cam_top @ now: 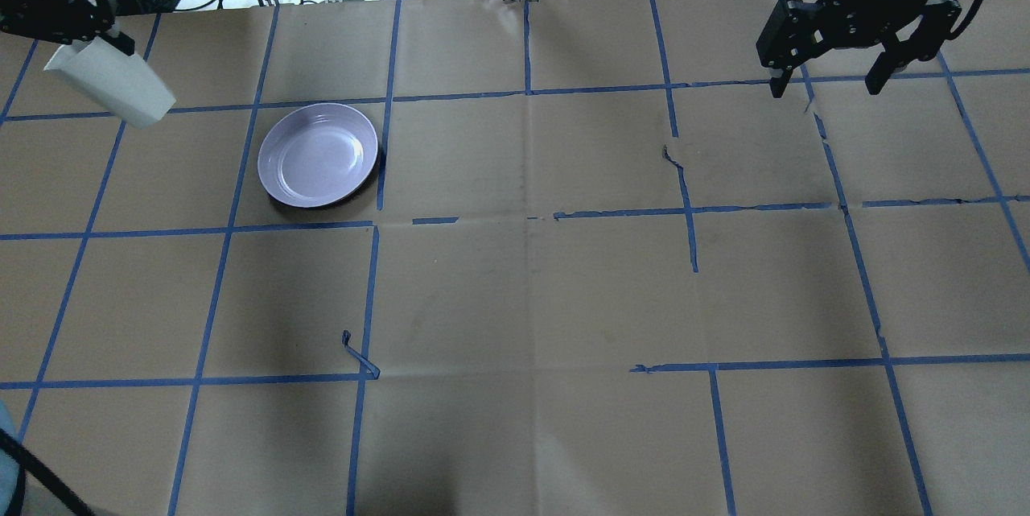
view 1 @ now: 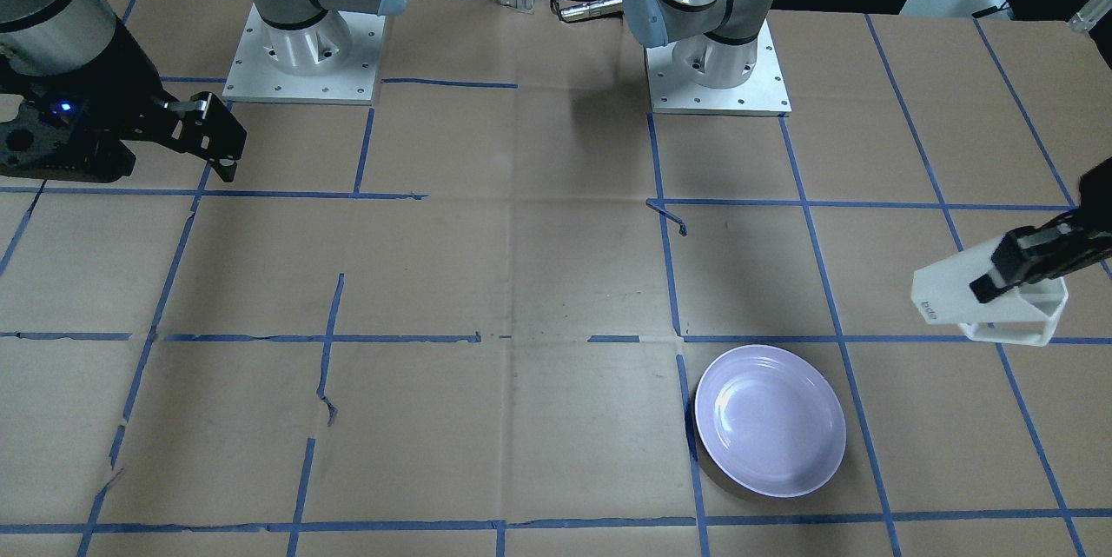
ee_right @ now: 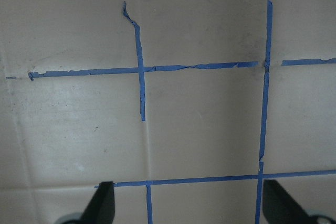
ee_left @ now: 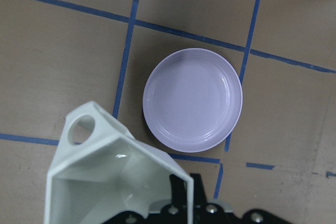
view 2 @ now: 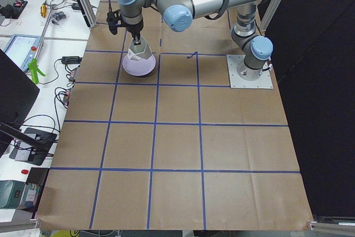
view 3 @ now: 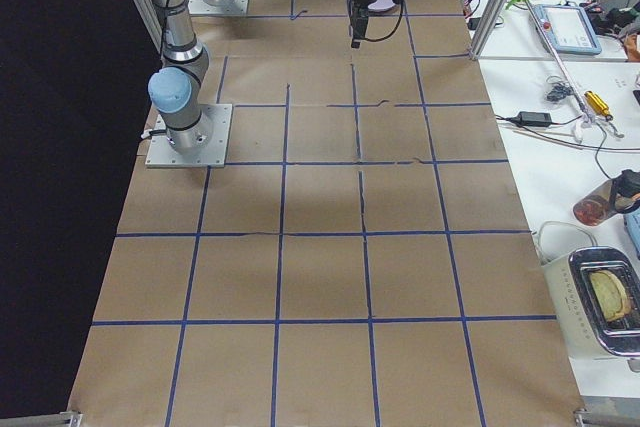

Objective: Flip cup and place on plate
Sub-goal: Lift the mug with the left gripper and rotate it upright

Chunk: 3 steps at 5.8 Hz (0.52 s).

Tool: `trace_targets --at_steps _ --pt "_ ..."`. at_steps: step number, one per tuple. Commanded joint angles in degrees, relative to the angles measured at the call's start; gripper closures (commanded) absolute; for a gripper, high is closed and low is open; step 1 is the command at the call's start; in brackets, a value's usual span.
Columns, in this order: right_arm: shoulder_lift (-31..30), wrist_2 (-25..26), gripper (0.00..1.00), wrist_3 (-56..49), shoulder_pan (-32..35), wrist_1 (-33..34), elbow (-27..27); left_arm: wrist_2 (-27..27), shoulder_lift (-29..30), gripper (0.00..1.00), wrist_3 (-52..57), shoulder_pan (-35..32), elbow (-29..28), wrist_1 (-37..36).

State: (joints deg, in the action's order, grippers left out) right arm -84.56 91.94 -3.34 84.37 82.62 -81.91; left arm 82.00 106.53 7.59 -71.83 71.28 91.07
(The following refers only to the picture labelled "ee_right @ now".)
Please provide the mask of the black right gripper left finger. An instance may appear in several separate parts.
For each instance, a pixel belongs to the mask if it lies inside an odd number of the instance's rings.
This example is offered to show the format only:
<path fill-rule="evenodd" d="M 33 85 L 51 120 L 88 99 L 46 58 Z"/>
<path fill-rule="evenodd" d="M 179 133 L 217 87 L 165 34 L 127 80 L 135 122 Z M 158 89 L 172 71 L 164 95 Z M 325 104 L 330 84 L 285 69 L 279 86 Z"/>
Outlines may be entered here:
<path fill-rule="evenodd" d="M 80 223 L 111 224 L 115 217 L 113 182 L 101 182 L 80 217 Z"/>

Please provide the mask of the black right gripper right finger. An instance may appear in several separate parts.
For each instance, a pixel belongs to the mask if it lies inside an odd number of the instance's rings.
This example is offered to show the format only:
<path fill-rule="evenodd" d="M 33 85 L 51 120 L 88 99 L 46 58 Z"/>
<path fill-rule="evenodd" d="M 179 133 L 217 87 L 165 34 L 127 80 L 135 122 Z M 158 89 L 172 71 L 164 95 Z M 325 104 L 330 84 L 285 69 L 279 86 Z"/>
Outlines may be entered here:
<path fill-rule="evenodd" d="M 262 188 L 262 211 L 268 223 L 315 223 L 276 180 L 264 180 Z"/>

